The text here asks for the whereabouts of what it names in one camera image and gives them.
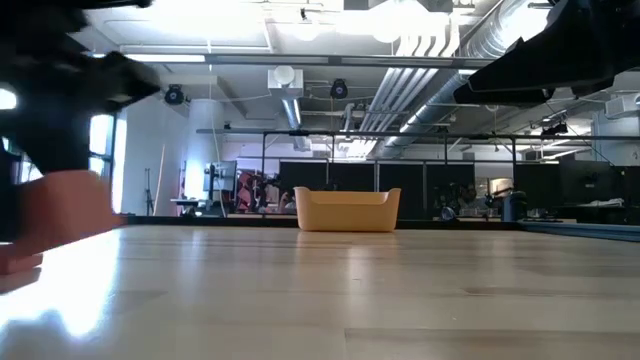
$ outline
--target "yellow basket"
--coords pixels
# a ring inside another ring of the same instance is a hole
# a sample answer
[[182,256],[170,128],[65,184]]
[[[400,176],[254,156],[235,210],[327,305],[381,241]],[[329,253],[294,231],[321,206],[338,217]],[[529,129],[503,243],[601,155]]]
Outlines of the yellow basket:
[[302,230],[391,232],[396,228],[400,189],[376,193],[297,187],[295,191]]

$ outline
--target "silver duct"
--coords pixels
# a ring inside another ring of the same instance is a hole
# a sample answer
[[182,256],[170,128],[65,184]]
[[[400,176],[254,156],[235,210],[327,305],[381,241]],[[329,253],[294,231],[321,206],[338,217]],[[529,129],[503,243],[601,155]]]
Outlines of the silver duct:
[[[514,14],[525,8],[531,0],[504,0],[495,11],[478,28],[476,33],[460,48],[461,57],[495,59],[504,55],[518,37],[508,27],[513,26]],[[445,73],[444,85],[429,100],[409,117],[402,127],[402,132],[426,132],[442,121],[443,118],[457,110],[456,107],[430,106],[432,104],[455,103],[453,92],[466,83],[466,77],[457,70],[440,70]],[[381,157],[396,157],[402,153],[404,147],[413,143],[414,137],[390,137],[385,139]]]
[[[287,114],[287,120],[289,120],[289,127],[291,127],[292,130],[300,130],[302,118],[300,117],[298,99],[282,99],[282,105],[284,106],[285,114]],[[294,136],[293,148],[296,151],[310,151],[311,143],[309,139],[305,137]]]

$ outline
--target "tripod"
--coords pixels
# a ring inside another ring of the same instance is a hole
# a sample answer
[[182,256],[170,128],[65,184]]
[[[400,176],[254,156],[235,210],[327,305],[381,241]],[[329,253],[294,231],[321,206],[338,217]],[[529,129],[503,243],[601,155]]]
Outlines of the tripod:
[[147,186],[144,190],[145,193],[145,203],[147,204],[147,216],[149,216],[149,214],[153,214],[153,197],[151,197],[151,169],[150,168],[146,168],[144,169],[144,175],[147,178]]

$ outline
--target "speaker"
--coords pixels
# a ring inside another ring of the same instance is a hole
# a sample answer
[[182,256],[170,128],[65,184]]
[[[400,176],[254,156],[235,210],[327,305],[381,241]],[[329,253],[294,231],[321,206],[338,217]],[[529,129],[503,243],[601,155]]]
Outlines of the speaker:
[[349,89],[343,79],[336,79],[333,82],[330,95],[334,99],[344,99],[349,95]]
[[184,102],[182,85],[169,85],[169,90],[164,94],[164,101],[169,105],[181,105]]

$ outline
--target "red object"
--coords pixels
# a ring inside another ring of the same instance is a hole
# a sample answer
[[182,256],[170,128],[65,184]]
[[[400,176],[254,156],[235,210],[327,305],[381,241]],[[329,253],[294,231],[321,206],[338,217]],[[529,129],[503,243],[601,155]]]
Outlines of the red object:
[[28,264],[39,265],[29,260],[32,255],[122,224],[111,210],[108,185],[91,171],[47,174],[21,185],[20,192],[23,230],[14,243],[0,247],[5,274],[24,270]]

